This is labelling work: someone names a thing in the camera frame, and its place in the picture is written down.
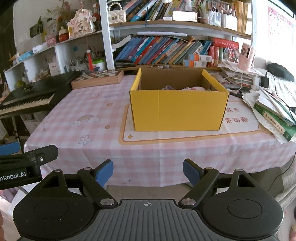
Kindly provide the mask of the pink plush pig toy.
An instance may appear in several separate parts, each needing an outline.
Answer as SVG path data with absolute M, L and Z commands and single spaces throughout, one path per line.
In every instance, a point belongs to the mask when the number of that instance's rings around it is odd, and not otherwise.
M 192 90 L 192 91 L 206 91 L 205 88 L 203 87 L 200 87 L 200 86 L 195 86 L 195 87 L 186 87 L 186 88 L 183 88 L 183 90 Z

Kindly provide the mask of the grey plush mouse toy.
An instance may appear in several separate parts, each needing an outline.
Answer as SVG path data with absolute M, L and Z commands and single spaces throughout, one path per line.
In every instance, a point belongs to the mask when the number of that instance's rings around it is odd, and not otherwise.
M 171 87 L 170 85 L 167 85 L 166 87 L 162 88 L 162 90 L 175 90 L 175 88 Z

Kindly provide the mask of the pink checkered tablecloth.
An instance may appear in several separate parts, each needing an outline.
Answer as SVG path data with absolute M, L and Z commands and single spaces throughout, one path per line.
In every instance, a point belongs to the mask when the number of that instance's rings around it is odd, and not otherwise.
M 280 143 L 257 121 L 251 109 L 231 96 L 218 131 L 137 132 L 130 109 L 134 76 L 120 84 L 71 91 L 38 125 L 25 143 L 30 151 L 47 145 L 59 150 L 57 160 L 42 167 L 75 173 L 110 159 L 110 185 L 164 187 L 186 182 L 183 161 L 222 173 L 240 168 L 248 173 L 282 167 L 295 171 L 295 143 Z

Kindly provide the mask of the black Yamaha keyboard piano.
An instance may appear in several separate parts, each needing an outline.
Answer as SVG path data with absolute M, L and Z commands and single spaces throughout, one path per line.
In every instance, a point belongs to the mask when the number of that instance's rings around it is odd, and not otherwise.
M 72 91 L 71 82 L 81 74 L 71 71 L 49 76 L 13 90 L 1 103 L 1 118 L 52 110 Z

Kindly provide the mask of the yellow cardboard box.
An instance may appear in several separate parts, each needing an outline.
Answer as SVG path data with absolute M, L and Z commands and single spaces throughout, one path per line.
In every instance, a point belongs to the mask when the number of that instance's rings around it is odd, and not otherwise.
M 167 85 L 175 90 L 162 90 Z M 195 86 L 206 91 L 183 90 Z M 138 132 L 217 131 L 229 99 L 228 90 L 198 68 L 140 68 L 129 95 Z

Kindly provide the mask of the green thick dictionary book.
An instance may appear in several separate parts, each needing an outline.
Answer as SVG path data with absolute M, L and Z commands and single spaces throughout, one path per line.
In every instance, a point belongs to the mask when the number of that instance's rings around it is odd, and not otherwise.
M 295 142 L 295 125 L 289 125 L 284 120 L 256 103 L 254 104 L 254 109 L 273 125 L 288 142 Z

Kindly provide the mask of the wooden chess board box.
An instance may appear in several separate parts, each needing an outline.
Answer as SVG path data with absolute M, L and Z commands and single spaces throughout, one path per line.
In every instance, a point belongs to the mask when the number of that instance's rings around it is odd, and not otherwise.
M 83 73 L 71 82 L 72 89 L 112 85 L 121 83 L 124 77 L 123 70 L 104 70 L 101 72 Z

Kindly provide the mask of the white pen holder cup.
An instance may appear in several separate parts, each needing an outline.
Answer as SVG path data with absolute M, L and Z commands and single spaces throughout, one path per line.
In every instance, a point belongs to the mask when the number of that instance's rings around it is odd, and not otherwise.
M 71 66 L 72 71 L 87 71 L 88 70 L 88 65 L 87 63 L 82 63 L 79 65 Z

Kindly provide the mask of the green lid white jar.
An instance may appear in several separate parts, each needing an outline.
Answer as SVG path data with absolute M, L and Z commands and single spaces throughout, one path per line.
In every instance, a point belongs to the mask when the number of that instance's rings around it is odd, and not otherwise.
M 93 71 L 101 72 L 106 70 L 106 63 L 104 59 L 96 59 L 92 61 Z

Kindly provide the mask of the black charger plug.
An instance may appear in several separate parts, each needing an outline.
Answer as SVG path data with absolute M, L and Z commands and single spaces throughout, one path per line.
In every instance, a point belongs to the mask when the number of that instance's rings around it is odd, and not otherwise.
M 267 76 L 262 76 L 260 78 L 260 86 L 269 89 L 269 78 Z

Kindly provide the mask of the red white ornament stick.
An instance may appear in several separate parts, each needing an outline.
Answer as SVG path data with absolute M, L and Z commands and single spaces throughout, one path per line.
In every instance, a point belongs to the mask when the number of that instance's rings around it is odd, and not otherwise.
M 86 56 L 87 56 L 87 59 L 88 59 L 89 70 L 90 70 L 90 71 L 93 71 L 92 52 L 91 52 L 90 49 L 88 49 L 88 50 L 86 51 Z

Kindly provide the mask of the black stapler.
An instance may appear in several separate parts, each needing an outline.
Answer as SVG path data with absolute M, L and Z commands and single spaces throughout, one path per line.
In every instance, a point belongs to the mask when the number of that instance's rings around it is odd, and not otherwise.
M 115 60 L 114 67 L 116 69 L 119 68 L 128 68 L 128 67 L 135 67 L 135 64 L 130 60 Z

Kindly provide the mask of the orange white small box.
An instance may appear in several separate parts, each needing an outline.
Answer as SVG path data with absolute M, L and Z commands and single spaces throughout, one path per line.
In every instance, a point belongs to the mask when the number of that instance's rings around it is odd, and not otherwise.
M 212 62 L 212 57 L 209 55 L 189 54 L 190 61 Z

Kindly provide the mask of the pink phone holder box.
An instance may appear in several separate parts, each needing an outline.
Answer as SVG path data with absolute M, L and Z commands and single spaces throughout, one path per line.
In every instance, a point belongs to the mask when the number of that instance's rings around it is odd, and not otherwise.
M 251 45 L 243 43 L 242 49 L 239 55 L 238 68 L 245 71 L 252 67 L 254 58 L 254 48 Z

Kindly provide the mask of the black computer mouse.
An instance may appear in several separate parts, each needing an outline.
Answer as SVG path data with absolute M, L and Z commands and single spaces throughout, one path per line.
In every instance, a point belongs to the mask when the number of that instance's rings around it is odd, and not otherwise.
M 295 78 L 286 68 L 284 68 L 282 65 L 279 65 L 277 63 L 269 63 L 266 66 L 267 71 L 269 71 L 271 74 L 273 74 L 276 77 L 283 78 L 287 81 L 294 82 Z

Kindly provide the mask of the pink floral fabric doll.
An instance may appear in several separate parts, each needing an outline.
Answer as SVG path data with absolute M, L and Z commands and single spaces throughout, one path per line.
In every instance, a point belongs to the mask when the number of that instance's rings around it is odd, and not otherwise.
M 91 10 L 79 9 L 76 11 L 74 18 L 68 23 L 69 38 L 77 38 L 95 32 L 94 22 L 96 18 Z

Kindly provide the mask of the white wooden bookshelf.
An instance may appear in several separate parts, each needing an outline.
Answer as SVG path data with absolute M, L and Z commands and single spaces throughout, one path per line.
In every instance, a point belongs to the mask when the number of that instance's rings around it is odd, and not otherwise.
M 13 5 L 13 28 L 18 37 L 14 65 L 4 72 L 6 87 L 36 82 L 72 71 L 71 66 L 104 59 L 106 69 L 115 60 L 135 66 L 180 66 L 188 53 L 210 54 L 215 38 L 226 41 L 228 58 L 236 60 L 237 38 L 252 41 L 244 18 L 226 15 L 225 2 L 213 1 L 216 11 L 195 16 L 184 1 L 115 1 L 126 12 L 126 22 L 110 24 L 108 5 L 114 1 L 19 1 Z M 67 23 L 79 9 L 91 10 L 95 32 L 69 38 Z

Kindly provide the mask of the white quilted handbag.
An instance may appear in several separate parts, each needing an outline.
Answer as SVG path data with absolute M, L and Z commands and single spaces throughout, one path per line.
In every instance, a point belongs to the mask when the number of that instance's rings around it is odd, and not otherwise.
M 118 2 L 112 2 L 108 5 L 108 20 L 110 24 L 126 22 L 126 12 Z

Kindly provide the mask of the keyboard stand black frame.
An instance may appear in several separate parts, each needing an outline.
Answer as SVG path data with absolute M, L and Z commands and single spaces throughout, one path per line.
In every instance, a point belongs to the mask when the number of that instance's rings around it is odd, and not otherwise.
M 21 151 L 23 153 L 25 146 L 25 136 L 27 134 L 26 126 L 20 116 L 13 116 L 11 120 L 13 123 L 13 134 L 16 137 L 17 142 L 20 144 Z

